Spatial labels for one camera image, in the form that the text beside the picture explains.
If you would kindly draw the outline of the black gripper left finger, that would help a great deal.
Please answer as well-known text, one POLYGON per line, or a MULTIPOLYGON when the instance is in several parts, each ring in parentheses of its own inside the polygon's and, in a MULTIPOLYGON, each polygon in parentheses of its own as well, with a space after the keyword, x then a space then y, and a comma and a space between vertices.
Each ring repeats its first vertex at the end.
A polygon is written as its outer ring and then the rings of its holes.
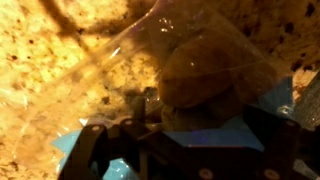
POLYGON ((87 124, 66 156, 58 180, 146 180, 139 133, 145 130, 145 99, 133 101, 133 116, 119 123, 87 124))

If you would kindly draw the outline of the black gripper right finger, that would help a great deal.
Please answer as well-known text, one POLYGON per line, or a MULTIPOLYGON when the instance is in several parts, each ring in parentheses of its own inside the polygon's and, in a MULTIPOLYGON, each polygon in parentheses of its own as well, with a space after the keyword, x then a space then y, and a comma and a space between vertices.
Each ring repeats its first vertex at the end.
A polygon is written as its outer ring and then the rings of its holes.
POLYGON ((302 128, 291 119, 246 106, 244 122, 264 146, 258 180, 319 180, 320 131, 302 128))

